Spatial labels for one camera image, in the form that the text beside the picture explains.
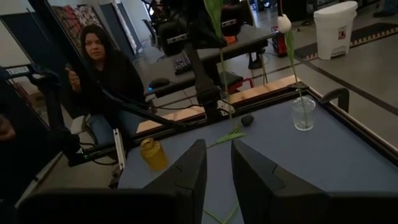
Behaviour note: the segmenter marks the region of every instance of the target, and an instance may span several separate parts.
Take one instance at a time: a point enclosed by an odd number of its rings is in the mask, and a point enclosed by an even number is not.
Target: keyboard
[[[191,61],[185,51],[173,56],[174,74],[181,75],[192,70]]]

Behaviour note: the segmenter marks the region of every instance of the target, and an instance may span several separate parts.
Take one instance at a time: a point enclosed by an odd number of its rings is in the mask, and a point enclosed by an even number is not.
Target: woman
[[[375,12],[373,14],[374,17],[387,17],[393,16],[398,11],[398,0],[384,0],[384,4],[382,6],[380,12]]]
[[[89,25],[83,28],[80,36],[81,52],[87,62],[90,63],[94,74],[101,85],[108,91],[125,96],[137,102],[146,110],[144,86],[130,60],[119,50],[112,47],[107,33],[97,25]],[[80,79],[74,71],[67,68],[72,89],[73,99],[76,104],[87,108],[91,114],[88,121],[98,144],[105,144],[114,140],[113,130],[104,118],[104,110],[110,105],[93,95],[93,87],[85,79]],[[143,119],[127,111],[114,111],[113,115],[123,124],[129,134],[135,135],[138,125]]]

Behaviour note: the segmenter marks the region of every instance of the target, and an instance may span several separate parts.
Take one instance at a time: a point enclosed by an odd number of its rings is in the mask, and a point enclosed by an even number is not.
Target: white tulip
[[[292,23],[290,19],[286,16],[286,14],[283,14],[283,16],[278,17],[278,28],[279,32],[283,34],[292,28]]]

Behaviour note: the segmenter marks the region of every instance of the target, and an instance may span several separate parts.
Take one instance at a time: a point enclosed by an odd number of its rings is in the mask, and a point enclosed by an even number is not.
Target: gray floor
[[[354,22],[354,29],[359,29],[377,22],[398,24],[398,16],[385,19],[372,18],[371,14],[375,11],[375,6],[362,9]],[[271,27],[277,24],[275,12],[265,12],[260,15],[255,15],[255,18],[257,20],[257,26],[260,27]],[[300,32],[295,31],[296,47],[314,43],[316,41],[315,32],[315,26],[303,27],[300,29]],[[150,43],[146,43],[146,46],[141,58],[135,62],[136,68],[145,80],[148,79],[148,77],[145,76],[147,68],[154,63],[157,58],[163,55],[162,52],[153,49]],[[335,58],[331,61],[314,60],[311,63],[351,85],[366,91],[388,105],[398,108],[398,100],[396,97],[398,95],[398,88],[394,86],[398,83],[398,61],[396,60],[397,55],[394,52],[397,48],[398,35],[394,35],[386,39],[356,47],[345,57]],[[264,60],[266,63],[266,70],[269,73],[268,78],[270,82],[292,75],[291,68],[275,72],[277,69],[288,66],[289,62],[286,58],[275,57],[271,47],[268,47],[266,51],[268,53],[264,57]],[[242,55],[226,62],[227,70],[244,77],[250,77],[251,73],[247,69],[247,66],[247,55]],[[254,74],[260,75],[261,72],[262,70],[256,70]],[[334,82],[304,64],[297,66],[297,72],[299,78],[321,94],[342,87],[339,83]],[[255,79],[255,83],[256,85],[260,85],[262,83],[262,78]],[[356,92],[350,90],[350,93],[350,115],[373,130],[376,134],[398,147],[398,138],[396,138],[395,134],[396,130],[398,130],[398,118]],[[169,96],[155,99],[154,102],[156,105],[163,105],[184,98],[186,95],[194,94],[195,90],[189,88],[184,92],[180,91]],[[185,100],[169,105],[168,107],[184,107],[190,104],[191,102]],[[167,113],[170,113],[170,111],[159,110],[159,115]],[[105,188],[109,183],[112,170],[113,167],[103,167],[92,162],[70,168],[67,166],[67,160],[63,157],[40,186],[40,189],[50,189],[54,187]]]

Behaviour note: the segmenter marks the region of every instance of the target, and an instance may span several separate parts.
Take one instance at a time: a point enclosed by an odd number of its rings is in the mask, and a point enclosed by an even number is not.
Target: black ball
[[[242,122],[243,126],[245,126],[245,127],[250,126],[251,123],[253,123],[253,121],[254,121],[254,117],[253,117],[253,115],[251,115],[251,114],[246,115],[246,116],[244,116],[244,117],[241,119],[241,122]]]

